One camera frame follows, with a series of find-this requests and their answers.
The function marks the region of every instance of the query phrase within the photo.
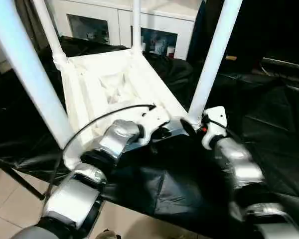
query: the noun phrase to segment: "black cable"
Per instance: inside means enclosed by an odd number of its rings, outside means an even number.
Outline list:
[[[209,119],[209,122],[214,123],[216,125],[218,125],[219,127],[222,127],[223,129],[225,129],[231,136],[233,136],[233,138],[235,138],[237,141],[239,142],[243,142],[241,137],[239,137],[234,131],[232,131],[231,129],[227,128],[226,126],[223,126],[221,123],[211,120]]]
[[[44,205],[46,204],[46,202],[49,200],[50,196],[51,196],[51,191],[52,191],[52,187],[54,185],[54,180],[55,180],[55,177],[56,177],[56,174],[57,174],[57,171],[59,169],[59,166],[60,166],[60,163],[63,159],[63,154],[64,152],[67,150],[67,148],[69,147],[69,145],[76,139],[76,137],[82,132],[84,131],[86,128],[88,128],[89,126],[91,126],[92,124],[94,124],[96,121],[98,120],[101,120],[107,116],[110,116],[112,114],[115,114],[117,112],[120,112],[120,111],[124,111],[124,110],[128,110],[128,109],[132,109],[132,108],[138,108],[138,107],[148,107],[149,110],[152,110],[154,109],[156,106],[155,105],[134,105],[134,106],[127,106],[127,107],[124,107],[124,108],[121,108],[121,109],[118,109],[118,110],[115,110],[115,111],[112,111],[112,112],[109,112],[107,114],[104,114],[100,117],[97,117],[96,119],[90,121],[88,124],[86,124],[84,127],[82,127],[79,131],[77,131],[70,139],[69,141],[65,144],[64,148],[61,150],[61,155],[60,157],[57,159],[57,161],[55,162],[55,165],[54,165],[54,170],[53,170],[53,173],[51,175],[51,178],[50,178],[50,182],[49,182],[49,186],[45,192],[45,200],[44,200]]]
[[[235,140],[237,140],[240,143],[243,143],[243,140],[241,139],[241,137],[239,137],[234,131],[232,131],[231,129],[227,128],[226,126],[222,125],[221,123],[211,120],[208,115],[203,115],[202,117],[202,121],[204,123],[214,123],[216,125],[218,125],[219,127],[222,127],[223,129],[225,129]]]

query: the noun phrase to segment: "cabinet door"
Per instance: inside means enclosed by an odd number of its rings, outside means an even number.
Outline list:
[[[117,9],[67,0],[50,0],[50,8],[59,35],[120,45]]]
[[[119,10],[121,44],[132,46],[133,13]],[[186,60],[193,21],[141,13],[143,51]]]

